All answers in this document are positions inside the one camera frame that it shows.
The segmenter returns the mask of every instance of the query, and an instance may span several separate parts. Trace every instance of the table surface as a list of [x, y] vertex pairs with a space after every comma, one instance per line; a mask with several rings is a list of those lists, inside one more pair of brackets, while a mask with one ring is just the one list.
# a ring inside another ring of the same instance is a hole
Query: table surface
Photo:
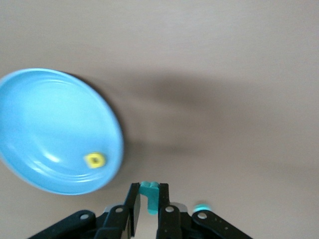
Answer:
[[[0, 164], [2, 238], [80, 210], [97, 215], [131, 183], [170, 185], [253, 238], [319, 235], [319, 3], [2, 1], [0, 75], [80, 75], [124, 123], [126, 156], [81, 196], [36, 189]], [[155, 238], [142, 198], [137, 239]]]

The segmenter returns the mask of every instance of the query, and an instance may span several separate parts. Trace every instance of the hole in yellow object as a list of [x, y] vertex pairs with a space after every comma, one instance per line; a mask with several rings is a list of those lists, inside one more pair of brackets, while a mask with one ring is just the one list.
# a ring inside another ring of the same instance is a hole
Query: hole in yellow object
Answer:
[[104, 155], [98, 152], [89, 153], [84, 159], [90, 168], [100, 168], [105, 165], [106, 161]]

